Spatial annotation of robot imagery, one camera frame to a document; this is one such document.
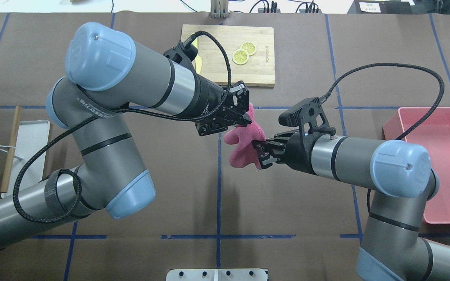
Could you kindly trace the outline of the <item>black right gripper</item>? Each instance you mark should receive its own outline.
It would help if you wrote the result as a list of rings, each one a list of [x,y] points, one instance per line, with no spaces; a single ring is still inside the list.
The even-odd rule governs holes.
[[[265,141],[255,139],[252,141],[252,147],[261,151],[261,153],[257,153],[255,162],[255,166],[259,170],[267,169],[276,162],[277,164],[286,164],[295,171],[315,174],[298,130],[277,133],[273,139]]]

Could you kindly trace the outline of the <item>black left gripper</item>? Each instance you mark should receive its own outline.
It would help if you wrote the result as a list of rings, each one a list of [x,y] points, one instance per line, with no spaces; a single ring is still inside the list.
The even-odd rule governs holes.
[[[228,130],[229,126],[248,126],[248,117],[245,117],[245,114],[250,109],[250,95],[243,81],[232,85],[227,94],[226,87],[220,87],[203,76],[195,78],[198,99],[192,109],[192,115],[207,115],[194,121],[199,136],[221,133]]]

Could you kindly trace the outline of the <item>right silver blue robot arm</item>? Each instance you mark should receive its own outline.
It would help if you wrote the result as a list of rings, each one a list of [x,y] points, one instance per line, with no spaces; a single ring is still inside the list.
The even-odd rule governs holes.
[[[425,205],[440,187],[423,146],[292,130],[252,147],[263,169],[286,164],[375,192],[357,258],[362,280],[450,281],[450,245],[419,237]]]

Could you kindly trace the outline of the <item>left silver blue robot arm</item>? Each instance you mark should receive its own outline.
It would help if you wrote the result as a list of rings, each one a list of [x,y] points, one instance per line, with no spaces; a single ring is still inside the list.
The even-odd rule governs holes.
[[[66,54],[66,76],[46,100],[49,117],[66,131],[24,164],[12,195],[0,199],[0,251],[98,210],[114,219],[127,217],[155,199],[123,113],[191,121],[200,136],[252,122],[244,82],[221,87],[196,73],[192,61],[198,50],[192,42],[198,36],[209,33],[195,32],[161,55],[100,23],[76,31]],[[21,189],[33,162],[68,135],[84,163]]]

